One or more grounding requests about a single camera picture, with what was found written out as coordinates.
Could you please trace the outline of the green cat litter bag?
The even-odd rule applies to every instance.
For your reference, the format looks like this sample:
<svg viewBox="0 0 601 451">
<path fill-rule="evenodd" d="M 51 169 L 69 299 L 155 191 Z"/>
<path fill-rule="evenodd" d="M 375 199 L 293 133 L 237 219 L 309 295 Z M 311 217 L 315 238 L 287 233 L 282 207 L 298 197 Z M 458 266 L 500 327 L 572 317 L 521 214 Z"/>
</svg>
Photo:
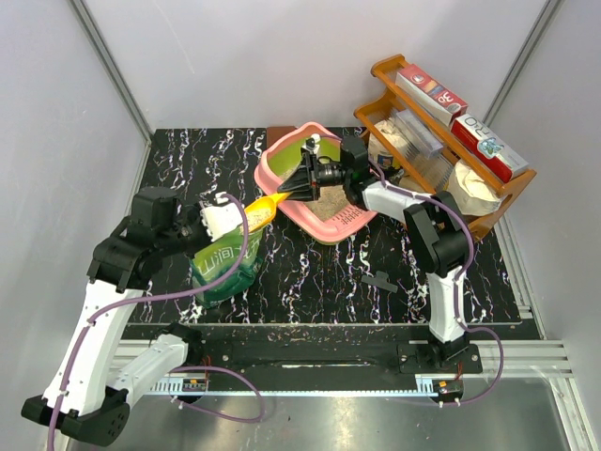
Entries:
<svg viewBox="0 0 601 451">
<path fill-rule="evenodd" d="M 195 299 L 205 308 L 214 308 L 223 301 L 249 288 L 259 272 L 262 257 L 258 255 L 263 231 L 249 234 L 244 258 L 220 285 L 195 294 Z M 190 260 L 193 288 L 210 285 L 222 277 L 237 261 L 243 244 L 243 226 L 213 241 L 197 252 Z"/>
</svg>

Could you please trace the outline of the pink green litter box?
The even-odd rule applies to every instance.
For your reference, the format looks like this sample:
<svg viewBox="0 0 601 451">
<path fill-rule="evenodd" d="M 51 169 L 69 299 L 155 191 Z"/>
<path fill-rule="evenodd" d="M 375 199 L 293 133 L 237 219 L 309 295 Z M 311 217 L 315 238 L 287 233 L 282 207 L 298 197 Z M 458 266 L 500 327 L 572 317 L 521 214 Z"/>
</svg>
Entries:
<svg viewBox="0 0 601 451">
<path fill-rule="evenodd" d="M 315 240 L 345 240 L 375 218 L 351 205 L 339 164 L 340 138 L 315 122 L 267 128 L 267 149 L 254 170 L 264 194 L 283 194 L 278 209 Z"/>
</svg>

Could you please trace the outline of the yellow plastic litter scoop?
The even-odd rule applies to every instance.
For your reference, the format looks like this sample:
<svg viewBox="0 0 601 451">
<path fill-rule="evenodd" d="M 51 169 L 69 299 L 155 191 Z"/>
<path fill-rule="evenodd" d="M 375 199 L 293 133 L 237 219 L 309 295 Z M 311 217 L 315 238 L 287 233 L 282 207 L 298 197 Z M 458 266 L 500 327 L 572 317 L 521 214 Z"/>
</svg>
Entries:
<svg viewBox="0 0 601 451">
<path fill-rule="evenodd" d="M 245 208 L 248 228 L 250 233 L 256 232 L 270 223 L 276 215 L 279 204 L 285 201 L 290 193 L 276 193 L 264 195 Z"/>
</svg>

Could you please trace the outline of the black bag clip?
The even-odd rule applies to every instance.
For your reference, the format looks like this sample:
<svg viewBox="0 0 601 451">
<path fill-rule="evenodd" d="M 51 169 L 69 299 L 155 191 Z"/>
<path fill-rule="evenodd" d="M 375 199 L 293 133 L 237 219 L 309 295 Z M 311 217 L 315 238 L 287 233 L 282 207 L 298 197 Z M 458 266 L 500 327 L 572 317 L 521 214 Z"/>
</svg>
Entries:
<svg viewBox="0 0 601 451">
<path fill-rule="evenodd" d="M 385 272 L 376 271 L 375 275 L 364 274 L 362 282 L 371 287 L 376 287 L 391 293 L 398 292 L 398 286 L 389 281 L 389 275 Z"/>
</svg>

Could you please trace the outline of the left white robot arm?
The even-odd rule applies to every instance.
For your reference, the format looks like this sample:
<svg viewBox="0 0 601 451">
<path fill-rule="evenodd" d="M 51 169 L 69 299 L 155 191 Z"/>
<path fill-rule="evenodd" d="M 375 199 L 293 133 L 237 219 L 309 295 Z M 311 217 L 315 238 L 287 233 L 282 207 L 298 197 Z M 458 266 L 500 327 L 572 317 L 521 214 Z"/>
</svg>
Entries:
<svg viewBox="0 0 601 451">
<path fill-rule="evenodd" d="M 131 212 L 98 244 L 68 351 L 43 394 L 23 403 L 23 418 L 96 446 L 112 444 L 137 401 L 172 369 L 203 361 L 202 335 L 176 322 L 123 369 L 110 366 L 137 298 L 173 255 L 192 256 L 210 243 L 197 204 L 182 205 L 168 188 L 149 187 Z"/>
</svg>

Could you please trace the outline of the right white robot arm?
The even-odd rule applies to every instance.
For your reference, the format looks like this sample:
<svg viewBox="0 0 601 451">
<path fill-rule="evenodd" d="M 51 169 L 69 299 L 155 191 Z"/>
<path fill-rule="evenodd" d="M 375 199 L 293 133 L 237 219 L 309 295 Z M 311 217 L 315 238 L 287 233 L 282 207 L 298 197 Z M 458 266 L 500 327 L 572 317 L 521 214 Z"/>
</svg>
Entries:
<svg viewBox="0 0 601 451">
<path fill-rule="evenodd" d="M 337 161 L 318 155 L 316 138 L 307 139 L 300 163 L 277 191 L 289 200 L 308 202 L 317 201 L 321 189 L 330 186 L 341 186 L 351 205 L 405 226 L 430 297 L 428 343 L 416 351 L 416 360 L 439 372 L 460 368 L 469 354 L 463 288 L 474 245 L 454 197 L 446 191 L 420 194 L 390 183 L 370 160 L 363 140 L 351 136 L 340 140 Z"/>
</svg>

